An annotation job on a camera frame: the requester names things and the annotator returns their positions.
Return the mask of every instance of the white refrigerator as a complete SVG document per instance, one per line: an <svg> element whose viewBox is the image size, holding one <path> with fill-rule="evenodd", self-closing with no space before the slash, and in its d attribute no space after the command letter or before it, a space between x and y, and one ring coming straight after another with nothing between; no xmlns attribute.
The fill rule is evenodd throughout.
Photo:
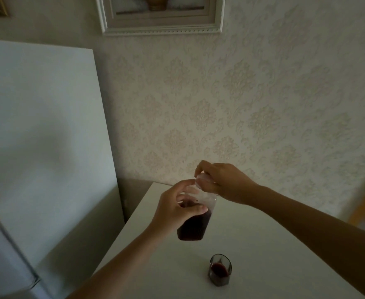
<svg viewBox="0 0 365 299"><path fill-rule="evenodd" d="M93 51L0 41L0 296L64 298L123 226Z"/></svg>

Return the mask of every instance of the wallpaper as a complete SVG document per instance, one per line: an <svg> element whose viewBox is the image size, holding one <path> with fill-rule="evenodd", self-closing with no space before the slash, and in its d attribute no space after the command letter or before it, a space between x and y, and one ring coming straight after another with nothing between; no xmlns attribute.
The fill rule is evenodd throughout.
<svg viewBox="0 0 365 299"><path fill-rule="evenodd" d="M226 0L222 34L147 37L101 36L94 0L5 3L0 39L94 50L127 216L201 159L334 216L364 195L365 0Z"/></svg>

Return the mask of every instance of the small glass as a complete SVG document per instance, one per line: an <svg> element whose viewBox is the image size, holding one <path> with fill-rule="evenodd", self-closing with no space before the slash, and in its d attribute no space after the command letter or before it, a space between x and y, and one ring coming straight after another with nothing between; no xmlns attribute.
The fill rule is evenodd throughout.
<svg viewBox="0 0 365 299"><path fill-rule="evenodd" d="M215 254L210 259L209 278L215 286L226 286L230 282L231 273L232 265L226 256Z"/></svg>

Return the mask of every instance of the white table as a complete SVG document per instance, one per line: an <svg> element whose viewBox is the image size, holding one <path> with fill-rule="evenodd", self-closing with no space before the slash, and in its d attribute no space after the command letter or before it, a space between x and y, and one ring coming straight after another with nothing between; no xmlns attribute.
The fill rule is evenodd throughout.
<svg viewBox="0 0 365 299"><path fill-rule="evenodd" d="M118 254L148 225L160 194L153 183L100 263ZM211 256L232 263L227 286L207 277ZM123 298L364 298L318 256L264 213L219 198L201 241L170 235L133 278Z"/></svg>

